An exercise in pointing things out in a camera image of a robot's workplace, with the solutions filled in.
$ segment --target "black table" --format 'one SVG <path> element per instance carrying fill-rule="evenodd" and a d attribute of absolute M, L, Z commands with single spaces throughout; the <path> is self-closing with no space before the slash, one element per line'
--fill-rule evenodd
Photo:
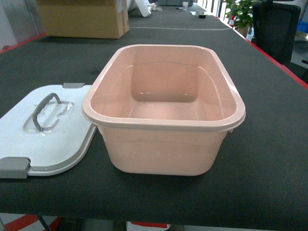
<path fill-rule="evenodd" d="M 67 172 L 0 179 L 0 212 L 308 230 L 307 87 L 213 16 L 163 7 L 148 18 L 132 15 L 130 27 L 119 40 L 41 37 L 0 54 L 0 116 L 38 87 L 92 84 L 123 46 L 189 44 L 218 54 L 246 105 L 243 124 L 197 177 L 121 172 L 96 132 L 86 156 Z"/>

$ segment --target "pink plastic container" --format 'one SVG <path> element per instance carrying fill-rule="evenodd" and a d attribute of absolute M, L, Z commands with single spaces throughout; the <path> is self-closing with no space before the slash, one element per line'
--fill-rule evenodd
<path fill-rule="evenodd" d="M 130 173 L 208 171 L 245 105 L 218 56 L 197 46 L 119 49 L 84 98 L 112 163 Z"/>

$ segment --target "lid handle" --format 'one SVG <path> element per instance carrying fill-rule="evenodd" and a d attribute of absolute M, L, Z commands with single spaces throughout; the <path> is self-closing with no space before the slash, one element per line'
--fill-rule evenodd
<path fill-rule="evenodd" d="M 50 93 L 48 96 L 46 96 L 36 107 L 36 109 L 34 110 L 34 113 L 32 115 L 32 119 L 33 119 L 33 123 L 35 125 L 35 127 L 37 128 L 37 130 L 39 131 L 43 131 L 44 128 L 41 127 L 41 125 L 38 122 L 38 115 L 40 114 L 40 112 L 43 110 L 43 108 L 49 103 L 49 101 L 52 98 L 55 98 L 57 100 L 58 104 L 61 104 L 60 98 L 56 93 Z"/>

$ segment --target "container rim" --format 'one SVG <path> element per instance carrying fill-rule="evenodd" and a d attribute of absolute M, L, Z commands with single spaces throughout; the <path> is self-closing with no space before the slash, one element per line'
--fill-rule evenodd
<path fill-rule="evenodd" d="M 234 97 L 236 103 L 235 112 L 224 119 L 215 121 L 200 121 L 200 120 L 168 120 L 168 119 L 146 119 L 146 118 L 120 118 L 120 117 L 109 117 L 97 113 L 91 106 L 91 98 L 97 90 L 100 82 L 104 78 L 104 73 L 111 67 L 116 57 L 125 49 L 136 47 L 136 46 L 155 46 L 155 47 L 194 47 L 206 50 L 210 52 L 218 65 L 220 70 L 230 88 L 230 91 Z M 91 123 L 110 128 L 130 128 L 130 129 L 163 129 L 163 130 L 186 130 L 186 131 L 207 131 L 207 132 L 218 132 L 218 131 L 230 131 L 238 127 L 245 119 L 245 104 L 237 91 L 231 77 L 227 70 L 223 66 L 223 63 L 217 56 L 217 54 L 208 48 L 194 45 L 154 45 L 154 44 L 136 44 L 129 45 L 120 48 L 115 52 L 109 62 L 106 64 L 100 75 L 94 81 L 89 92 L 86 94 L 82 103 L 82 114 Z"/>

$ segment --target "green leaves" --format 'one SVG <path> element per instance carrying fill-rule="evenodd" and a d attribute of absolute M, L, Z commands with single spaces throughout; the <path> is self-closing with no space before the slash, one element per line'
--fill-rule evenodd
<path fill-rule="evenodd" d="M 225 2 L 227 3 L 226 8 L 230 9 L 232 0 L 225 0 Z M 235 28 L 244 28 L 247 24 L 252 27 L 252 4 L 253 0 L 236 0 L 231 11 L 226 13 L 226 17 L 228 18 L 231 17 L 231 13 L 235 16 Z"/>

